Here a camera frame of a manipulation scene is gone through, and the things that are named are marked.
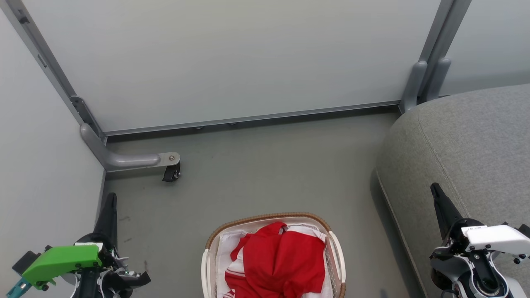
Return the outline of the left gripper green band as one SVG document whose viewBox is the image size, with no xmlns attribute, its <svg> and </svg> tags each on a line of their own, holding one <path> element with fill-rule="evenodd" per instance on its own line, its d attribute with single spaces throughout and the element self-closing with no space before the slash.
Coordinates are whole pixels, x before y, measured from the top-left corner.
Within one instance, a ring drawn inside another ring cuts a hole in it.
<svg viewBox="0 0 530 298">
<path fill-rule="evenodd" d="M 23 256 L 23 279 L 47 291 L 57 277 L 72 274 L 73 298 L 129 298 L 135 288 L 151 283 L 148 272 L 129 270 L 117 250 L 117 195 L 109 193 L 99 213 L 94 233 L 67 246 L 47 246 L 43 253 Z"/>
</svg>

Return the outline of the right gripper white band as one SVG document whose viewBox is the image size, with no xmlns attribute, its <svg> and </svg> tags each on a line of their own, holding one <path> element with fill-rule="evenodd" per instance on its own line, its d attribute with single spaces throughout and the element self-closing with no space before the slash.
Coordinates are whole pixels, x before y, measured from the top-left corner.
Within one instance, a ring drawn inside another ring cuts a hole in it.
<svg viewBox="0 0 530 298">
<path fill-rule="evenodd" d="M 436 218 L 443 239 L 430 255 L 432 282 L 451 298 L 525 298 L 520 283 L 505 276 L 494 260 L 512 255 L 516 264 L 529 257 L 530 227 L 481 225 L 462 215 L 439 183 L 432 183 Z"/>
</svg>

